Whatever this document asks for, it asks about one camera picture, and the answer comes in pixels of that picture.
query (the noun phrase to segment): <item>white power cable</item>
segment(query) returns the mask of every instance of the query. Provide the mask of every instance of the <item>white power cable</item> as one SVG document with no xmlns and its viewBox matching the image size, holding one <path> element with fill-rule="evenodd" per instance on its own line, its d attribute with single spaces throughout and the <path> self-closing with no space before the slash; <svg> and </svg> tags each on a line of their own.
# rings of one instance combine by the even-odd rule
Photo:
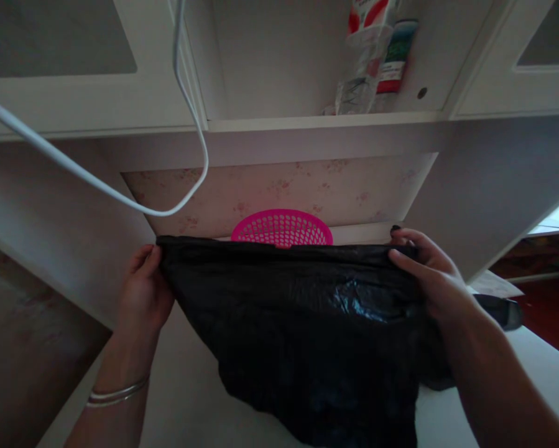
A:
<svg viewBox="0 0 559 448">
<path fill-rule="evenodd" d="M 79 178 L 88 182 L 95 188 L 100 189 L 105 194 L 112 196 L 118 201 L 125 203 L 126 205 L 135 208 L 136 210 L 142 213 L 145 213 L 147 215 L 152 215 L 152 216 L 165 217 L 165 216 L 173 215 L 174 213 L 178 212 L 184 205 L 186 205 L 186 203 L 190 200 L 190 198 L 196 192 L 196 190 L 198 190 L 200 185 L 203 183 L 206 177 L 206 173 L 208 172 L 209 169 L 209 155 L 206 150 L 206 142 L 205 142 L 205 137 L 203 135 L 203 130 L 200 127 L 198 116 L 196 115 L 196 111 L 194 109 L 192 101 L 190 101 L 190 97 L 186 92 L 186 88 L 184 87 L 184 83 L 182 82 L 182 78 L 180 76 L 180 59 L 183 57 L 180 37 L 182 35 L 182 26 L 184 20 L 184 4 L 185 4 L 185 0 L 179 0 L 178 12 L 176 17 L 177 20 L 175 23 L 175 30 L 173 35 L 174 37 L 173 70 L 175 72 L 175 78 L 178 81 L 178 85 L 180 86 L 180 90 L 182 91 L 184 100 L 186 101 L 186 104 L 188 105 L 188 109 L 190 110 L 190 114 L 192 115 L 192 119 L 194 120 L 194 124 L 196 125 L 196 132 L 198 134 L 198 138 L 200 140 L 200 144 L 203 149 L 203 172 L 198 178 L 197 182 L 194 184 L 194 186 L 186 194 L 186 196 L 184 196 L 184 198 L 182 198 L 180 203 L 178 203 L 178 205 L 176 205 L 174 208 L 161 212 L 159 210 L 153 210 L 151 208 L 140 205 L 139 203 L 133 201 L 132 199 L 127 198 L 122 193 L 118 192 L 117 190 L 114 190 L 108 184 L 106 184 L 105 182 L 93 176 L 93 174 L 89 173 L 87 170 L 82 168 L 82 166 L 78 165 L 75 161 L 73 161 L 68 156 L 66 156 L 59 149 L 57 149 L 55 146 L 53 146 L 51 143 L 49 143 L 47 140 L 45 140 L 35 131 L 30 129 L 30 127 L 28 127 L 18 118 L 16 118 L 11 112 L 4 109 L 2 106 L 0 106 L 0 122 L 5 124 L 8 128 L 13 130 L 20 137 L 25 139 L 28 143 L 33 145 L 42 154 L 49 157 L 50 159 L 53 159 L 53 161 L 57 163 L 59 166 L 77 175 Z"/>
</svg>

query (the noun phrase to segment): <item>person's right hand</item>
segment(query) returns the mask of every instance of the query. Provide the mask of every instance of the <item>person's right hand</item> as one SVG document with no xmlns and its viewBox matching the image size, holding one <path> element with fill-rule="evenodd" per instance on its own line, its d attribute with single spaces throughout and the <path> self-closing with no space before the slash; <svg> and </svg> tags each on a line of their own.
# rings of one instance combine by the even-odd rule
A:
<svg viewBox="0 0 559 448">
<path fill-rule="evenodd" d="M 389 258 L 400 269 L 415 276 L 427 296 L 428 313 L 440 324 L 459 322 L 477 312 L 480 306 L 467 290 L 451 258 L 429 237 L 412 229 L 391 233 L 392 244 L 418 248 L 418 261 L 391 249 Z"/>
</svg>

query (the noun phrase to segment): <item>bangle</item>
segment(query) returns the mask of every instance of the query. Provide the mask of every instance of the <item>bangle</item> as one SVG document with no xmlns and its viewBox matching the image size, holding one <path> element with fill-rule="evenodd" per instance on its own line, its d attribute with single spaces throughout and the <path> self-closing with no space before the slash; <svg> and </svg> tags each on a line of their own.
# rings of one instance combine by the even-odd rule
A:
<svg viewBox="0 0 559 448">
<path fill-rule="evenodd" d="M 149 382 L 149 375 L 145 376 L 143 379 L 134 383 L 133 385 L 121 389 L 119 391 L 99 394 L 94 391 L 91 392 L 88 401 L 86 403 L 87 408 L 104 408 L 105 406 L 111 406 L 112 404 L 121 403 L 127 400 L 132 395 L 135 395 Z"/>
</svg>

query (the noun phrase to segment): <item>pink plastic basket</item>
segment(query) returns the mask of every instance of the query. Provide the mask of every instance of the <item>pink plastic basket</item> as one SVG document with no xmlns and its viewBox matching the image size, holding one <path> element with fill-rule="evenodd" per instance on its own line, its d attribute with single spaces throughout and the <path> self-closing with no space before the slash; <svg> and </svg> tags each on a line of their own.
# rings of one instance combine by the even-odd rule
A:
<svg viewBox="0 0 559 448">
<path fill-rule="evenodd" d="M 333 235 L 327 224 L 316 216 L 277 208 L 244 218 L 232 232 L 231 240 L 267 243 L 281 248 L 293 245 L 331 246 Z"/>
</svg>

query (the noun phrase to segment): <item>wrist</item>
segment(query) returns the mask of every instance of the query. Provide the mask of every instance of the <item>wrist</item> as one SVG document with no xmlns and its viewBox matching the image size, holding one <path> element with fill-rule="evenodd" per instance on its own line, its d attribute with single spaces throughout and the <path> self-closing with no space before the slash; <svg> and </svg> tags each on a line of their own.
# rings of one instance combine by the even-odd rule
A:
<svg viewBox="0 0 559 448">
<path fill-rule="evenodd" d="M 120 327 L 103 350 L 95 391 L 108 393 L 131 386 L 150 374 L 159 331 Z"/>
</svg>

